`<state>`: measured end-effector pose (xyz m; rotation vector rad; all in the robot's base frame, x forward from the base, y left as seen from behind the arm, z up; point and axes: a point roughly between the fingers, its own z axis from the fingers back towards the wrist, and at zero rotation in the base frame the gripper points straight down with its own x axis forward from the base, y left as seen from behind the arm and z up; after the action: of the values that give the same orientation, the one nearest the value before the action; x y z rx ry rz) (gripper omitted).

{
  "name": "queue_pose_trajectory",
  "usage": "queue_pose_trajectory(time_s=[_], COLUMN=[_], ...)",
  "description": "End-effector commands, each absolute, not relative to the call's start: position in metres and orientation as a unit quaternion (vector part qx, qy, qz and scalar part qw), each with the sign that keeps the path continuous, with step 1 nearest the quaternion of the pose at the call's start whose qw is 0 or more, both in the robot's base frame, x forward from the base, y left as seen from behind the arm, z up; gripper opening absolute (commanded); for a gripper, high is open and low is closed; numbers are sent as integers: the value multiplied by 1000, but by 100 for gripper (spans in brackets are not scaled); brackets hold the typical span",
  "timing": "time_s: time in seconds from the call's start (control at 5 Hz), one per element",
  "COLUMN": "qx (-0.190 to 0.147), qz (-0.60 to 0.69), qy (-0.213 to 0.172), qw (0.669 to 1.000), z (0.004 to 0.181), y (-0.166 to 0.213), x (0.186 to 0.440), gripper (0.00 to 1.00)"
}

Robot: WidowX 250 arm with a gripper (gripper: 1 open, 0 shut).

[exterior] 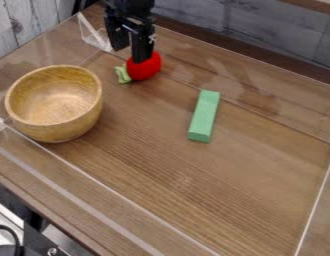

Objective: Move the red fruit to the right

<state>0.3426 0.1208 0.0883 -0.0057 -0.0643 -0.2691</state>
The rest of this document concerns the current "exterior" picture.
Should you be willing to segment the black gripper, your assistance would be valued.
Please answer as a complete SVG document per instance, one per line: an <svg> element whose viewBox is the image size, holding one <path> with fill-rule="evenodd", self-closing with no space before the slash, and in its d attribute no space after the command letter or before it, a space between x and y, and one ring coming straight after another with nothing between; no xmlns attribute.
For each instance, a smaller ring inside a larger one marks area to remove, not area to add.
<svg viewBox="0 0 330 256"><path fill-rule="evenodd" d="M132 60L143 63L152 57L155 26L152 9L155 0L105 0L105 28L115 51L129 46L132 38Z"/></svg>

